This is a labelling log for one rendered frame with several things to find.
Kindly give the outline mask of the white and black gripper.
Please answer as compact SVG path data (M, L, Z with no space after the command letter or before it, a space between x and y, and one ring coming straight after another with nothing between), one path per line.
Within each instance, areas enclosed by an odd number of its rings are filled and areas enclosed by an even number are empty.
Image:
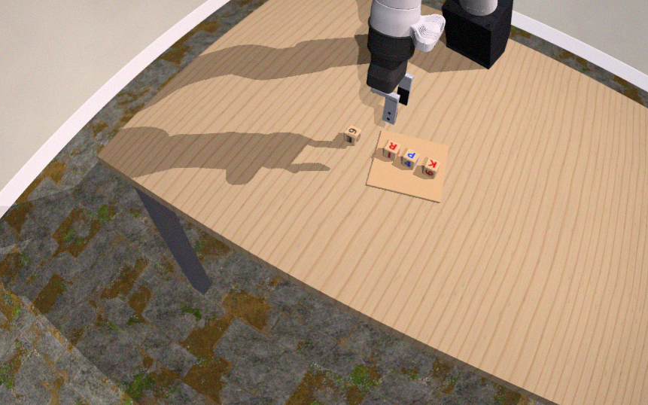
M439 14L422 16L421 5L398 9L373 0L368 19L367 47L371 62L367 85L371 92L385 97L383 121L394 125L398 104L408 105L414 75L407 73L406 68L415 47L431 51L445 24L445 18ZM397 85L397 93L393 93Z

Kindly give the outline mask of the tan square mat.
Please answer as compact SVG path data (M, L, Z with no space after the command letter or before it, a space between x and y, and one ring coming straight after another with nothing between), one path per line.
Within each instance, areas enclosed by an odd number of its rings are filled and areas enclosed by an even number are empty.
M389 140L401 145L395 161L383 157L384 147ZM401 164L408 148L420 153L413 170ZM440 203L448 149L447 145L382 129L367 186ZM435 179L422 174L428 157L441 162Z

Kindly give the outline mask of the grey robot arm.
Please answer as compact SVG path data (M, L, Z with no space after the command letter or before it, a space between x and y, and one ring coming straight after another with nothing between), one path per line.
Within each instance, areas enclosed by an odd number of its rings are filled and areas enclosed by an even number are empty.
M421 4L421 0L377 0L391 8L412 9ZM459 0L461 7L476 16L491 14L497 7L497 0Z

